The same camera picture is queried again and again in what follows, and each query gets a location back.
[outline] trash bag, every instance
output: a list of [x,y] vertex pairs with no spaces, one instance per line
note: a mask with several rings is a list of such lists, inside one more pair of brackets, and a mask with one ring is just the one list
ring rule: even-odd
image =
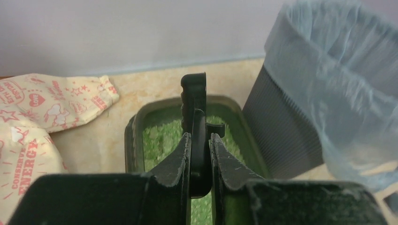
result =
[[264,67],[313,123],[328,170],[373,191],[398,181],[398,30],[357,1],[283,6]]

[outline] beige countertop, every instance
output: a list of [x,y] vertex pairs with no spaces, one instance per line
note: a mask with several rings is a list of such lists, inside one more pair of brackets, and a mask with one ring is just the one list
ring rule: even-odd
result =
[[[72,173],[123,173],[124,129],[130,118],[145,104],[165,98],[179,97],[181,77],[185,74],[206,72],[207,93],[228,96],[243,107],[263,59],[182,67],[150,72],[111,76],[120,94],[119,102],[87,125],[53,133],[66,166]],[[325,165],[314,168],[296,179],[333,180]],[[390,224],[398,224],[382,199],[398,190],[389,188],[377,193]]]

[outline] black plastic clip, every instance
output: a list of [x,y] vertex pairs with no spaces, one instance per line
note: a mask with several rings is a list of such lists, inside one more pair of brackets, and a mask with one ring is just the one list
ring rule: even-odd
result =
[[190,197],[201,198],[213,184],[209,140],[212,133],[224,137],[225,125],[206,123],[206,73],[185,75],[181,86],[181,126],[184,133],[192,134]]

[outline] red heart print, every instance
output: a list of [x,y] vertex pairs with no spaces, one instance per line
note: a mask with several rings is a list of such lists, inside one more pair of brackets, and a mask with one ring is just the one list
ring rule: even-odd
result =
[[46,100],[41,95],[36,94],[36,93],[30,94],[29,99],[31,100],[29,102],[29,105],[32,107],[37,107],[37,106],[43,104],[43,102]]

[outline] green plastic tray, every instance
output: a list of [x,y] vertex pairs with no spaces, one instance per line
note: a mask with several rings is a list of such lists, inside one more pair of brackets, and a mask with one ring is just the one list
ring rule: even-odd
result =
[[[149,103],[131,118],[125,129],[126,172],[144,172],[142,133],[146,128],[182,119],[179,97]],[[225,96],[207,96],[207,116],[220,117],[228,124],[246,166],[264,178],[270,178],[260,150],[239,105]]]

